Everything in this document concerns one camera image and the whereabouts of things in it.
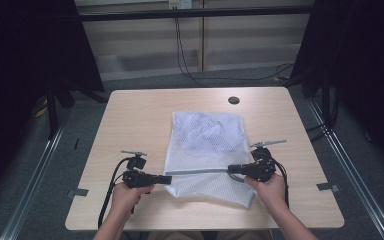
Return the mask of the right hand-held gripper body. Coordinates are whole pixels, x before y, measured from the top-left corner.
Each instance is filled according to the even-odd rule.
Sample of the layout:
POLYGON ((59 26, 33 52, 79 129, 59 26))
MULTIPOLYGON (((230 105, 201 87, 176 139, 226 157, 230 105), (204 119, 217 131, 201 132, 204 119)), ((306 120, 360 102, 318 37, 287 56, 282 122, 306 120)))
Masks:
POLYGON ((254 160, 245 170, 245 175, 259 182, 267 182, 279 169, 284 180, 287 180, 286 169, 272 157, 268 145, 285 143, 285 140, 262 141, 252 144, 251 156, 254 160))

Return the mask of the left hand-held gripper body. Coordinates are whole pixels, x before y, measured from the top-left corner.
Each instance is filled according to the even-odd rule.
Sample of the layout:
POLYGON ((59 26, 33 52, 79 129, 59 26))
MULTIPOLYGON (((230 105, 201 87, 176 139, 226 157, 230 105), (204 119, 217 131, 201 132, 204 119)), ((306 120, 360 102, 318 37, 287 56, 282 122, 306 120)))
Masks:
POLYGON ((142 171, 146 164, 146 160, 144 159, 146 153, 134 151, 128 151, 127 153, 132 154, 132 157, 127 157, 120 161, 120 163, 127 163, 126 170, 122 173, 122 181, 129 188, 154 185, 153 176, 142 171))

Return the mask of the white mesh laundry bag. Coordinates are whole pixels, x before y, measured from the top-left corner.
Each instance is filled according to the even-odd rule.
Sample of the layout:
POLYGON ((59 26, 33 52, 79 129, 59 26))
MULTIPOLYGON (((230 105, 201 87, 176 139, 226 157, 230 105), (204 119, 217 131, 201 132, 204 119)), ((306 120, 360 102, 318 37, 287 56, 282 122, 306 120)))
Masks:
POLYGON ((176 198, 209 196, 249 207, 253 190, 247 184, 232 179, 227 173, 229 165, 249 162, 246 134, 246 141, 236 151, 191 153, 175 142, 173 114, 171 138, 164 166, 164 173, 172 176, 171 185, 166 187, 167 192, 176 198))

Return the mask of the person's left hand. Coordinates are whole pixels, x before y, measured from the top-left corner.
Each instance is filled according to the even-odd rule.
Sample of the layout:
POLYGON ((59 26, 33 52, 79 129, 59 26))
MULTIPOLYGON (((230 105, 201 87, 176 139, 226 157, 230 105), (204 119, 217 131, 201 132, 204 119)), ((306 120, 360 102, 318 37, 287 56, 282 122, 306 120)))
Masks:
POLYGON ((110 212, 121 218, 129 218, 132 209, 140 201, 143 194, 148 194, 154 189, 154 186, 129 188, 124 183, 115 185, 112 194, 112 204, 110 212))

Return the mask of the person's right hand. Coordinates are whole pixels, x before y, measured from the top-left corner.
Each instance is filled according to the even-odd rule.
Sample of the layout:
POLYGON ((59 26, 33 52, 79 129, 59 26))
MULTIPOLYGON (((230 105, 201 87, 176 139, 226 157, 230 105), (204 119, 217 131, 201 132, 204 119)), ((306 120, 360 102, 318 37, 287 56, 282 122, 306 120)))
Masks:
POLYGON ((265 183, 246 177, 245 182, 257 191, 259 198, 272 216, 280 216, 287 212, 285 185, 281 176, 274 174, 265 183))

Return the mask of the white crumpled garment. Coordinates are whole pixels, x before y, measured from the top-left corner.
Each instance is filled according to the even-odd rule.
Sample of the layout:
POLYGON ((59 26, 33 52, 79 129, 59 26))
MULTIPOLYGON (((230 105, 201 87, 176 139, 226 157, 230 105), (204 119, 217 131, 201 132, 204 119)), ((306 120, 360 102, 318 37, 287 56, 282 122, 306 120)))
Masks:
POLYGON ((175 112, 175 142, 196 154, 236 151, 246 141, 242 117, 231 113, 175 112))

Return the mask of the grey tape piece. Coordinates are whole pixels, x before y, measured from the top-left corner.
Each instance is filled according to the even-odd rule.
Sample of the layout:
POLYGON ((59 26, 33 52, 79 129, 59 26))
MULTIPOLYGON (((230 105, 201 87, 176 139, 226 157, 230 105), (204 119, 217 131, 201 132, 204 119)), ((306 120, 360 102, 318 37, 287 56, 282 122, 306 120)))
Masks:
POLYGON ((317 188, 319 191, 331 190, 333 193, 336 193, 340 190, 340 187, 336 184, 326 183, 318 183, 317 188))
POLYGON ((75 196, 86 196, 88 194, 89 190, 88 189, 72 189, 69 190, 66 194, 68 198, 74 198, 75 196))

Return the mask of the black metal stand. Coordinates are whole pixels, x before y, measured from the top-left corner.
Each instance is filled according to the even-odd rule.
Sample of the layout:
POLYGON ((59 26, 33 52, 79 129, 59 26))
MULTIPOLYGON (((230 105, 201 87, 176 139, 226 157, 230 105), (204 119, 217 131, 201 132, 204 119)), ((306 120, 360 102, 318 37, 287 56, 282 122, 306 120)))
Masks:
POLYGON ((331 86, 327 71, 321 65, 312 65, 301 72, 292 71, 290 78, 282 84, 290 88, 300 85, 306 98, 314 98, 321 94, 322 125, 332 129, 337 118, 337 103, 332 104, 331 86))
POLYGON ((100 96, 95 93, 93 90, 89 90, 87 87, 82 86, 73 81, 52 81, 46 80, 44 83, 46 100, 47 100, 47 109, 50 125, 50 133, 48 139, 51 140, 56 136, 60 125, 56 109, 56 101, 59 101, 60 105, 63 108, 70 108, 75 104, 75 100, 71 95, 71 91, 77 91, 83 94, 86 97, 89 97, 99 103, 107 103, 108 98, 100 96))

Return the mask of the yellow floor object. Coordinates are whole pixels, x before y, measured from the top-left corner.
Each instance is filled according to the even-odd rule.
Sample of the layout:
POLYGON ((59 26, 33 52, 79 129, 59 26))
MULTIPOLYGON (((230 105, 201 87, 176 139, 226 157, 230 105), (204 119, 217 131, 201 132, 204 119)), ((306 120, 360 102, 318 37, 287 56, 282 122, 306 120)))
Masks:
POLYGON ((41 117, 47 110, 48 100, 45 96, 41 97, 34 105, 32 109, 32 116, 34 118, 41 117))

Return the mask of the black curtain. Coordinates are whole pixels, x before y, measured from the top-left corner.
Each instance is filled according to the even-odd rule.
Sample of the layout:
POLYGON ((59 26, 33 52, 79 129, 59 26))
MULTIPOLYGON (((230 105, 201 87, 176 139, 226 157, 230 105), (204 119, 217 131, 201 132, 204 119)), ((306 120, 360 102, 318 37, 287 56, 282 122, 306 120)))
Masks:
POLYGON ((384 151, 384 0, 314 0, 291 76, 328 82, 384 151))
POLYGON ((78 15, 75 0, 0 0, 0 177, 39 98, 103 89, 78 15))

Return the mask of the black horizontal bar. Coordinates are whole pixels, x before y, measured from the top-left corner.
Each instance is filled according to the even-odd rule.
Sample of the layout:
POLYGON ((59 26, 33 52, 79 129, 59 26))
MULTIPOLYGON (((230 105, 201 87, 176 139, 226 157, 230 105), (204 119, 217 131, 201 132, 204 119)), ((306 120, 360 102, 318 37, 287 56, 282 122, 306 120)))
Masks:
POLYGON ((77 19, 89 21, 118 21, 118 20, 148 20, 167 18, 196 18, 196 17, 230 17, 230 16, 258 16, 258 15, 291 15, 308 14, 312 6, 274 6, 256 8, 214 8, 214 9, 186 9, 186 10, 156 10, 137 12, 108 12, 79 14, 77 19))

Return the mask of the aluminium floor rail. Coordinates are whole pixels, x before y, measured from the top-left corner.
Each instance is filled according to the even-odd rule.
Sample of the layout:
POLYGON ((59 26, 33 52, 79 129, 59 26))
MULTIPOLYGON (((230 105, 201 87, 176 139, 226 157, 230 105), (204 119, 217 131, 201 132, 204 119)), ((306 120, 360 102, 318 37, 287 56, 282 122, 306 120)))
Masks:
POLYGON ((0 240, 17 240, 23 224, 28 216, 33 201, 37 195, 41 182, 53 158, 62 134, 65 130, 66 123, 62 123, 53 133, 52 137, 47 141, 46 147, 38 161, 38 164, 27 184, 23 195, 17 204, 13 214, 7 222, 0 240))
POLYGON ((321 107, 315 100, 308 100, 309 108, 311 109, 316 121, 321 125, 323 136, 327 139, 331 149, 336 155, 339 163, 341 164, 345 174, 347 175, 351 185, 353 186, 359 200, 364 206, 367 214, 369 215, 372 223, 376 227, 380 236, 384 240, 384 211, 374 196, 370 192, 357 168, 355 167, 349 154, 343 147, 336 133, 327 126, 322 119, 321 107))

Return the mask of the white wall outlet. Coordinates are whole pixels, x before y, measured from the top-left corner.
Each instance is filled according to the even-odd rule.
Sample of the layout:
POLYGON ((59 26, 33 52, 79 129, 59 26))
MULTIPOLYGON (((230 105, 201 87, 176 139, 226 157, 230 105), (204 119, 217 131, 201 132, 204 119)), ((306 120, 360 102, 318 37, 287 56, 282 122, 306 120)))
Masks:
POLYGON ((192 8, 192 0, 168 0, 168 4, 171 10, 188 10, 192 8))

